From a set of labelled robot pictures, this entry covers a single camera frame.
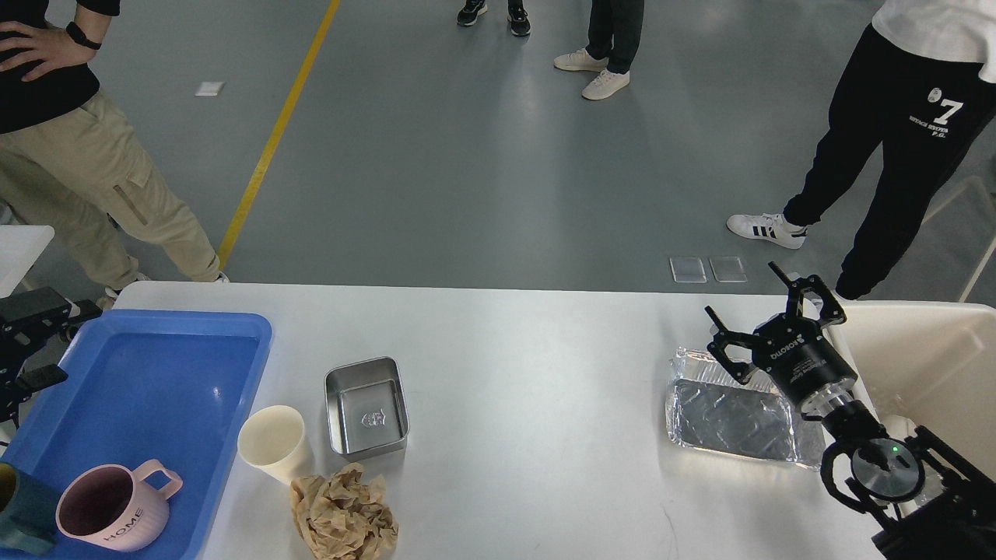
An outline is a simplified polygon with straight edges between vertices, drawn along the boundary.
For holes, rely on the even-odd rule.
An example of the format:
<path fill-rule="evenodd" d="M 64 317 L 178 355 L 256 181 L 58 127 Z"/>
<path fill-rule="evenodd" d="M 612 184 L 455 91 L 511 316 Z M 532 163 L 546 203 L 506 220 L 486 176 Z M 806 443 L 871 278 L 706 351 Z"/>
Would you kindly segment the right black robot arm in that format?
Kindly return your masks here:
<path fill-rule="evenodd" d="M 715 331 L 708 352 L 737 383 L 767 373 L 806 421 L 833 437 L 822 454 L 826 492 L 881 525 L 872 542 L 886 559 L 992 559 L 995 486 L 989 476 L 925 426 L 892 437 L 854 396 L 860 377 L 826 336 L 847 317 L 817 275 L 790 278 L 786 309 L 751 333 L 728 329 L 707 307 Z"/>

